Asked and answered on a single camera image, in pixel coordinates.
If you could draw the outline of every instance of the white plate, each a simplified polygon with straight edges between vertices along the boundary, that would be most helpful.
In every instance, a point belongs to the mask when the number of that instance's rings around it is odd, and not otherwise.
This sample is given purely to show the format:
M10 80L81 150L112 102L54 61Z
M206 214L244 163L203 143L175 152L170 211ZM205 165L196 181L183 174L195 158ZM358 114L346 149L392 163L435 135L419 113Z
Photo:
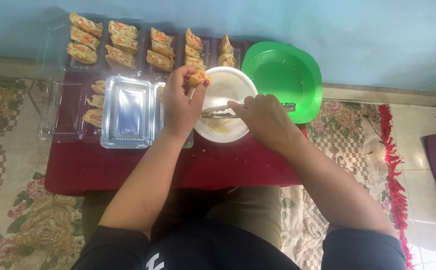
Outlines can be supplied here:
M206 89L203 109L227 105L228 101L243 103L245 97L255 97L258 92L253 82L241 71L230 67L215 67L206 71L211 76L211 86ZM209 119L201 117L194 129L205 139L216 143L229 143L248 133L243 120Z

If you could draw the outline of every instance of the red fringe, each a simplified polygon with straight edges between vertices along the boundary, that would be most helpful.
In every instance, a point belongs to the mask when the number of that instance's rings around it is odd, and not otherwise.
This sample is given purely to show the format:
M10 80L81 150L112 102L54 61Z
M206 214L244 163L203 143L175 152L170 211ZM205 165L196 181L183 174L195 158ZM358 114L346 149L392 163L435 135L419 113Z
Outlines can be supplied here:
M381 115L381 137L386 147L384 161L388 165L388 186L391 196L391 209L393 211L393 217L395 218L396 227L399 229L401 248L406 257L406 269L413 270L414 267L411 263L413 255L408 249L408 240L405 237L405 230L408 227L408 224L406 223L406 220L408 219L408 204L406 203L406 196L400 193L400 191L405 191L405 188L400 185L398 180L396 180L396 176L400 175L401 172L395 172L396 166L403 162L401 161L400 156L392 156L397 151L397 144L393 143L393 138L391 137L391 119L393 116L391 115L391 109L388 104L379 105L378 111Z

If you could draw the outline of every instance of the green plastic plate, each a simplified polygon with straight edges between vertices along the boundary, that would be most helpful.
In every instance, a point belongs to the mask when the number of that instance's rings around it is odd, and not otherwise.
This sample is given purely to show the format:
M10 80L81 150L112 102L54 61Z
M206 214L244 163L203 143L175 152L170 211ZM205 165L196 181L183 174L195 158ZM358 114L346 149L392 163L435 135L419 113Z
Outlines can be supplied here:
M273 94L282 103L296 103L289 117L307 123L320 110L323 96L321 71L307 52L276 42L259 42L246 52L241 67L259 94Z

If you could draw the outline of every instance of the red tablecloth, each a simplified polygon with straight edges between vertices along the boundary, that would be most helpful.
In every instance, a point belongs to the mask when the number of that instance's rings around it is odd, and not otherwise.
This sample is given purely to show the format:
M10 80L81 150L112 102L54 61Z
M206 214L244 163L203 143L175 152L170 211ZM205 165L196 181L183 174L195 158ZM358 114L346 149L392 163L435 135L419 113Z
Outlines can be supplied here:
M306 135L305 126L299 127ZM83 141L53 143L45 187L69 196L83 196L88 190L119 189L145 152L146 149L106 149L99 143ZM179 155L172 187L219 189L299 184L285 159L258 144L250 134L219 144L194 132L194 146L183 149Z

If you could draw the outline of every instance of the food tongs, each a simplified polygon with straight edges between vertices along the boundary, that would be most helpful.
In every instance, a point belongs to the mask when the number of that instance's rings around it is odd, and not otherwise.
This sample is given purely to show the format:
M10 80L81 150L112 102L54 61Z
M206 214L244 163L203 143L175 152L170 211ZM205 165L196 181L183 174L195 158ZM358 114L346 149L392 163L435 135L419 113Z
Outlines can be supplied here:
M281 103L283 107L285 108L287 113L296 111L296 104L295 103ZM231 113L217 113L226 111L229 109L228 105L223 106L216 106L216 107L209 107L201 111L201 117L204 118L212 118L212 119L232 119L232 118L239 118L236 114Z

